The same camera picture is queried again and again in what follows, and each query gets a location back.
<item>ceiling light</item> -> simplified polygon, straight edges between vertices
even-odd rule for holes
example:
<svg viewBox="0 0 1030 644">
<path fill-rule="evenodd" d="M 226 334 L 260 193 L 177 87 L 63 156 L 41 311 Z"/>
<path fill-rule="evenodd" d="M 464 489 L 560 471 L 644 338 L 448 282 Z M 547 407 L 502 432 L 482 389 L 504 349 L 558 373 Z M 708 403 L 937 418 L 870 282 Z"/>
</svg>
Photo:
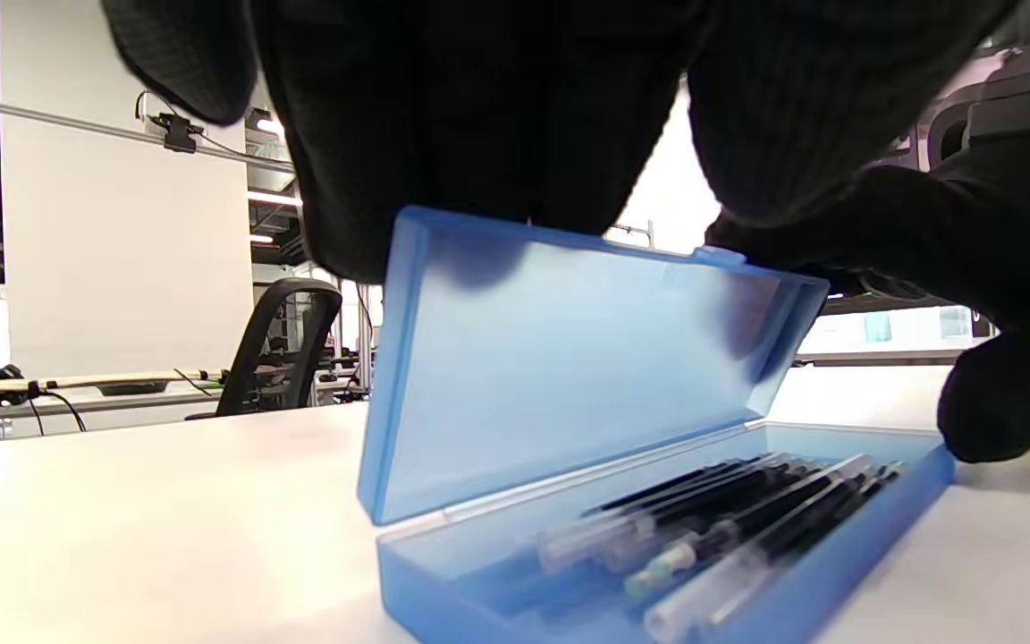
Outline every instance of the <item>ceiling light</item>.
<svg viewBox="0 0 1030 644">
<path fill-rule="evenodd" d="M 256 191 L 249 191 L 248 200 L 250 201 L 265 201 L 267 204 L 282 204 L 286 207 L 298 207 L 303 205 L 304 201 L 298 200 L 297 197 L 288 197 L 285 195 L 273 195 L 270 193 L 258 193 Z"/>
<path fill-rule="evenodd" d="M 258 130 L 263 130 L 265 132 L 271 132 L 277 136 L 285 135 L 285 126 L 281 126 L 281 122 L 277 118 L 262 118 L 256 122 Z"/>
</svg>

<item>black chair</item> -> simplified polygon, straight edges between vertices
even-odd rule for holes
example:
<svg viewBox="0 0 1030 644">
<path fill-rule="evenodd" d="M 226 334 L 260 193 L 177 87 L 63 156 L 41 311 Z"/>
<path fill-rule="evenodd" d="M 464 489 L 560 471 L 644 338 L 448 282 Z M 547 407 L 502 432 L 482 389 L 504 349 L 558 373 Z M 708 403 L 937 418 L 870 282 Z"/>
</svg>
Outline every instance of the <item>black chair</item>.
<svg viewBox="0 0 1030 644">
<path fill-rule="evenodd" d="M 248 318 L 217 410 L 186 419 L 307 407 L 312 376 L 341 302 L 340 291 L 327 281 L 274 281 Z"/>
</svg>

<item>black cable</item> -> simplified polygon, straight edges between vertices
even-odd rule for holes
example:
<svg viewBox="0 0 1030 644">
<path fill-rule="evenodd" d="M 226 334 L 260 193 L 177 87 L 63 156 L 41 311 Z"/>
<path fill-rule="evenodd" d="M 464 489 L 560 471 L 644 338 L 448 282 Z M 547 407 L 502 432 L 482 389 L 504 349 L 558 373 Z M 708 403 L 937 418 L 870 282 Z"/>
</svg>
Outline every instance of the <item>black cable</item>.
<svg viewBox="0 0 1030 644">
<path fill-rule="evenodd" d="M 348 376 L 348 381 L 344 383 L 344 391 L 348 391 L 348 387 L 352 386 L 352 380 L 355 380 L 355 376 L 356 374 L 359 374 L 359 372 L 360 372 L 359 368 L 355 368 L 355 370 L 352 370 L 352 375 Z"/>
<path fill-rule="evenodd" d="M 145 98 L 145 97 L 154 97 L 156 99 L 158 99 L 159 101 L 161 101 L 161 103 L 164 103 L 164 105 L 166 106 L 166 108 L 169 111 L 171 111 L 174 115 L 180 115 L 179 111 L 177 111 L 175 109 L 175 107 L 172 105 L 172 103 L 169 103 L 169 101 L 166 101 L 166 99 L 164 97 L 161 97 L 160 94 L 158 94 L 157 92 L 154 92 L 152 90 L 142 90 L 142 92 L 140 92 L 140 94 L 138 94 L 138 98 L 136 98 L 135 101 L 134 101 L 134 117 L 135 118 L 138 118 L 139 121 L 140 121 L 140 118 L 142 118 L 142 98 Z M 156 124 L 156 126 L 159 126 L 159 127 L 163 128 L 163 130 L 169 130 L 168 126 L 163 126 L 163 124 L 157 122 L 156 118 L 150 118 L 150 121 L 153 122 Z M 240 158 L 243 158 L 243 159 L 246 159 L 246 160 L 270 160 L 270 159 L 266 159 L 266 158 L 259 158 L 259 156 L 256 156 L 256 155 L 250 155 L 248 152 L 243 152 L 241 150 L 235 150 L 235 149 L 233 149 L 233 147 L 230 147 L 229 145 L 225 145 L 225 144 L 218 143 L 216 141 L 213 141 L 213 139 L 210 139 L 209 136 L 207 134 L 205 134 L 205 132 L 200 131 L 200 128 L 198 128 L 197 126 L 190 126 L 188 132 L 190 132 L 190 134 L 197 134 L 198 136 L 200 136 L 202 139 L 205 139 L 209 143 L 212 143 L 213 145 L 216 145 L 217 147 L 220 147 L 221 150 L 225 150 L 227 152 L 233 152 L 234 155 L 240 156 Z"/>
<path fill-rule="evenodd" d="M 169 111 L 171 111 L 176 115 L 180 115 L 179 113 L 177 113 L 177 110 L 173 109 L 172 105 L 169 105 L 169 101 L 166 101 L 166 99 L 162 98 L 160 94 L 158 94 L 152 90 L 143 90 L 142 93 L 138 95 L 138 98 L 134 99 L 134 117 L 137 118 L 138 121 L 142 118 L 142 98 L 145 97 L 154 97 L 159 101 L 165 103 L 165 106 Z"/>
<path fill-rule="evenodd" d="M 45 428 L 42 427 L 42 417 L 37 414 L 37 407 L 34 407 L 34 400 L 26 399 L 26 403 L 30 404 L 30 410 L 34 412 L 34 419 L 37 420 L 37 435 L 40 437 L 44 437 Z"/>
<path fill-rule="evenodd" d="M 44 391 L 41 393 L 41 396 L 48 396 L 50 398 L 56 398 L 58 400 L 61 400 L 62 404 L 65 404 L 66 407 L 70 408 L 70 413 L 73 413 L 74 421 L 77 421 L 78 423 L 78 432 L 85 432 L 85 423 L 83 423 L 82 417 L 78 415 L 78 411 L 77 409 L 74 409 L 73 403 L 70 403 L 69 400 L 66 400 L 65 396 L 60 395 L 60 393 L 54 393 L 52 391 Z"/>
<path fill-rule="evenodd" d="M 209 398 L 215 398 L 212 395 L 212 393 L 209 393 L 207 391 L 204 391 L 204 388 L 201 388 L 201 386 L 198 383 L 194 382 L 193 378 L 190 378 L 190 376 L 182 374 L 182 372 L 180 372 L 180 370 L 174 370 L 174 371 L 177 372 L 177 375 L 182 376 L 182 378 L 185 378 L 185 382 L 193 384 L 193 387 L 195 389 L 197 389 L 197 391 L 199 391 L 201 393 L 204 393 L 204 395 L 208 396 Z"/>
<path fill-rule="evenodd" d="M 247 159 L 254 159 L 254 160 L 265 159 L 265 158 L 256 158 L 256 156 L 250 155 L 248 152 L 235 150 L 233 149 L 233 147 L 230 147 L 229 145 L 221 145 L 221 143 L 217 143 L 216 141 L 213 141 L 213 139 L 210 139 L 209 136 L 204 132 L 198 132 L 197 135 L 200 136 L 202 139 L 205 139 L 209 143 L 213 143 L 213 145 L 220 147 L 221 150 L 225 150 L 227 152 L 233 152 L 234 155 L 238 155 L 241 156 L 242 158 L 247 158 Z"/>
</svg>

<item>transparent blue lid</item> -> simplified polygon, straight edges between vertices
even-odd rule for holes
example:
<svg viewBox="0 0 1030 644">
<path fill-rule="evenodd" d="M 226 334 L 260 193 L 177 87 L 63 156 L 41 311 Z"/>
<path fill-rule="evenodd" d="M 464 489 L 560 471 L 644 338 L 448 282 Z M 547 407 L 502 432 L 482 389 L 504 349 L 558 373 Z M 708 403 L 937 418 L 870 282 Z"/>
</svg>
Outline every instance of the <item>transparent blue lid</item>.
<svg viewBox="0 0 1030 644">
<path fill-rule="evenodd" d="M 360 502 L 384 526 L 759 418 L 826 293 L 718 248 L 405 208 Z"/>
</svg>

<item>blue plastic box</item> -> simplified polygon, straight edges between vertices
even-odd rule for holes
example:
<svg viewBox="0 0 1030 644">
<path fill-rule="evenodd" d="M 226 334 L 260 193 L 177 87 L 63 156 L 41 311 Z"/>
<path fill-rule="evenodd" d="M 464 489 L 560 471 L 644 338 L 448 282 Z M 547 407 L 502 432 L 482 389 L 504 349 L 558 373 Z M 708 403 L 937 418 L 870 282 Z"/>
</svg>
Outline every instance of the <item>blue plastic box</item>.
<svg viewBox="0 0 1030 644">
<path fill-rule="evenodd" d="M 646 644 L 647 605 L 596 566 L 540 571 L 536 538 L 723 457 L 870 453 L 908 470 L 724 628 L 812 640 L 952 482 L 935 435 L 759 423 L 827 284 L 409 208 L 385 286 L 359 498 L 383 603 L 424 644 Z"/>
</svg>

